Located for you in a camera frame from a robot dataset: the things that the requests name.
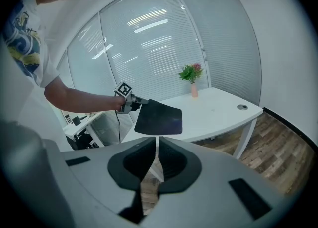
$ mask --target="white desk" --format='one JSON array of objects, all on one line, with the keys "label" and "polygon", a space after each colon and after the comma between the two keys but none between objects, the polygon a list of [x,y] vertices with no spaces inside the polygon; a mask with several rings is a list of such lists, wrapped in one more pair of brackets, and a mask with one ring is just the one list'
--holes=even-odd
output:
[{"label": "white desk", "polygon": [[68,124],[63,127],[64,133],[69,136],[70,138],[74,138],[74,135],[81,132],[84,128],[88,131],[88,133],[91,135],[93,140],[97,143],[98,146],[104,147],[104,144],[99,139],[98,135],[95,133],[95,130],[91,127],[91,122],[93,122],[95,119],[97,119],[100,115],[102,115],[104,112],[98,112],[93,116],[87,116],[86,118],[81,120],[81,123],[79,125]]},{"label": "white desk", "polygon": [[[198,92],[199,97],[197,98],[187,94],[160,102],[182,110],[182,134],[166,136],[194,142],[221,135],[245,125],[233,155],[239,159],[253,133],[257,117],[263,113],[263,109],[217,88],[207,88]],[[248,109],[239,110],[238,105],[240,104],[246,105]],[[147,136],[135,132],[135,124],[122,142]],[[163,175],[156,167],[152,166],[150,172],[163,181]]]}]

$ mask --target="black cable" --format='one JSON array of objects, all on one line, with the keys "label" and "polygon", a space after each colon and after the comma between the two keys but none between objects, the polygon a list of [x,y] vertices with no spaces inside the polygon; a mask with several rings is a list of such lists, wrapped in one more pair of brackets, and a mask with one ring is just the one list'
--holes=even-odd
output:
[{"label": "black cable", "polygon": [[119,118],[118,118],[117,110],[115,110],[115,114],[116,114],[116,118],[117,118],[117,121],[118,121],[118,144],[120,144],[120,121],[119,121]]}]

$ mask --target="green leaves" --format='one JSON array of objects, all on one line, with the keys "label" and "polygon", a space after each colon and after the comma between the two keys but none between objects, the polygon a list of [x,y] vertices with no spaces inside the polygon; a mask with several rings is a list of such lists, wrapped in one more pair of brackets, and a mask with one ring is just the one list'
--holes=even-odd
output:
[{"label": "green leaves", "polygon": [[195,70],[193,65],[185,65],[183,71],[178,74],[180,75],[180,79],[189,80],[191,83],[194,83],[195,79],[201,76],[202,69]]}]

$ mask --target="desk leg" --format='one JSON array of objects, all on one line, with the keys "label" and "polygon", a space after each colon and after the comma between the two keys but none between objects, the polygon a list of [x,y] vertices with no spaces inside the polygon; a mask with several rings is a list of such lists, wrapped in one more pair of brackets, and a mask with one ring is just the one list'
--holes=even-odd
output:
[{"label": "desk leg", "polygon": [[245,125],[243,133],[240,137],[237,149],[235,150],[235,152],[233,154],[233,156],[236,159],[239,159],[240,156],[243,154],[243,152],[248,144],[248,141],[249,141],[249,139],[252,136],[252,133],[254,131],[256,121],[257,121],[257,118]]},{"label": "desk leg", "polygon": [[91,127],[90,124],[88,124],[86,126],[86,130],[88,131],[88,133],[90,134],[90,136],[93,138],[93,140],[97,143],[98,146],[100,147],[104,147],[105,145],[101,142],[101,140],[99,139],[98,135],[95,133],[95,130],[93,129],[93,127]]},{"label": "desk leg", "polygon": [[150,173],[155,176],[160,182],[164,182],[163,174],[162,172],[153,164],[150,169]]}]

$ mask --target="pink flower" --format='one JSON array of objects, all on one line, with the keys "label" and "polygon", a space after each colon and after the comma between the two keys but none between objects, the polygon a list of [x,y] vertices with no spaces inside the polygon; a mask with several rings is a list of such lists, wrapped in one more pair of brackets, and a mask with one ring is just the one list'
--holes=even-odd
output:
[{"label": "pink flower", "polygon": [[194,71],[195,72],[198,72],[198,71],[201,70],[201,64],[200,63],[194,63],[192,66],[194,67]]}]

